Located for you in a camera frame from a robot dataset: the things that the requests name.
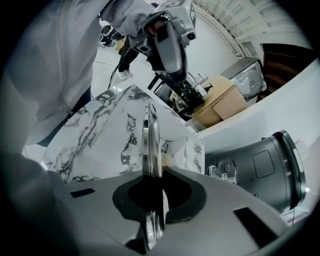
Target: white jacket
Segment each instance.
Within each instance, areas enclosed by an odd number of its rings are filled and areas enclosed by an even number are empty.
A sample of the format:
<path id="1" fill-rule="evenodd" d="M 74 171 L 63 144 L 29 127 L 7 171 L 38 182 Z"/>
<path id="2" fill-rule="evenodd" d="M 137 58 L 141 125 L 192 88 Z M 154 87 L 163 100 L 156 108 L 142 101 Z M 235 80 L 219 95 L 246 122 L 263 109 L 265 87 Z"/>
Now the white jacket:
<path id="1" fill-rule="evenodd" d="M 36 110 L 27 144 L 47 137 L 91 85 L 101 34 L 98 14 L 119 33 L 135 36 L 154 10 L 144 0 L 109 1 L 53 0 L 21 36 L 6 72 Z"/>

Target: black slot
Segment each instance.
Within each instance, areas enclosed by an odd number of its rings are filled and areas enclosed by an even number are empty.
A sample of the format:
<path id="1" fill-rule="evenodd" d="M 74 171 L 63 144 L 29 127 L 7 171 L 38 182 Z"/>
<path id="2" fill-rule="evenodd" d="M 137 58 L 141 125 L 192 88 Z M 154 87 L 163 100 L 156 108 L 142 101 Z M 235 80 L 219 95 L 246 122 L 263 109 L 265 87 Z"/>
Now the black slot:
<path id="1" fill-rule="evenodd" d="M 82 189 L 82 190 L 78 190 L 78 191 L 74 191 L 74 192 L 71 192 L 71 196 L 73 198 L 78 198 L 78 197 L 82 197 L 82 196 L 85 196 L 85 195 L 89 195 L 91 193 L 94 193 L 95 191 L 92 189 L 92 188 L 86 188 L 86 189 Z"/>
<path id="2" fill-rule="evenodd" d="M 166 193 L 169 212 L 165 223 L 181 223 L 193 219 L 205 206 L 207 194 L 196 181 L 166 167 L 161 179 L 140 176 L 119 186 L 113 193 L 114 206 L 127 220 L 144 223 L 146 213 L 163 202 Z"/>
<path id="3" fill-rule="evenodd" d="M 164 24 L 163 26 L 157 29 L 156 38 L 158 39 L 158 42 L 161 43 L 163 40 L 167 39 L 168 37 L 169 37 L 169 34 L 167 31 L 167 24 Z"/>
<path id="4" fill-rule="evenodd" d="M 260 248 L 268 245 L 277 238 L 275 233 L 273 233 L 248 207 L 233 212 Z"/>

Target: sneaker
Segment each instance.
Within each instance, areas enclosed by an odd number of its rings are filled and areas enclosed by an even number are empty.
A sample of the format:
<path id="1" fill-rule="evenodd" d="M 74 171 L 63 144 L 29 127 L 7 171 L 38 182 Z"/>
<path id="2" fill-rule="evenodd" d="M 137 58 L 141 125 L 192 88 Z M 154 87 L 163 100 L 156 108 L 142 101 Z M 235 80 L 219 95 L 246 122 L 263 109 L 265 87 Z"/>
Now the sneaker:
<path id="1" fill-rule="evenodd" d="M 107 44 L 106 42 L 102 45 L 103 48 L 106 48 L 106 47 L 110 47 L 109 44 Z"/>
<path id="2" fill-rule="evenodd" d="M 126 72 L 119 72 L 117 71 L 117 74 L 119 75 L 120 79 L 122 80 L 127 80 L 127 75 L 126 75 Z"/>
<path id="3" fill-rule="evenodd" d="M 130 71 L 130 69 L 125 70 L 124 73 L 126 73 L 129 77 L 133 77 L 133 76 L 134 76 L 134 73 L 132 73 L 132 72 Z"/>

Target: marble block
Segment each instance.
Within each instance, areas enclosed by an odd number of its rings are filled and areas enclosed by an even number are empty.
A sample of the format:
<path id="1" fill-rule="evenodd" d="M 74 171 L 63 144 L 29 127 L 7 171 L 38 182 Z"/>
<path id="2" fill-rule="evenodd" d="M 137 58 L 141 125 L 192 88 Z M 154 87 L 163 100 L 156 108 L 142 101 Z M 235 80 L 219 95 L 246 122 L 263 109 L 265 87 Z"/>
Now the marble block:
<path id="1" fill-rule="evenodd" d="M 132 85 L 115 94 L 107 90 L 75 113 L 50 143 L 43 163 L 65 183 L 110 178 L 142 169 L 145 107 L 158 114 L 161 152 L 172 165 L 204 173 L 204 143 L 152 92 Z"/>

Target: white curved wall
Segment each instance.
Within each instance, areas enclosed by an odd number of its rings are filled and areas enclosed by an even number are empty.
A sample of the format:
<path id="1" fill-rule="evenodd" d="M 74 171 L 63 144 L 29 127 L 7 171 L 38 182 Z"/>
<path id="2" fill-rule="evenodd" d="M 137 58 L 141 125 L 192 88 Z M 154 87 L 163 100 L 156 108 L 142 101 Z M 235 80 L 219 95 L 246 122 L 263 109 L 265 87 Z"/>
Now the white curved wall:
<path id="1" fill-rule="evenodd" d="M 217 31 L 204 19 L 197 17 L 195 32 L 197 39 L 186 48 L 189 71 L 209 78 L 219 75 L 238 61 Z"/>

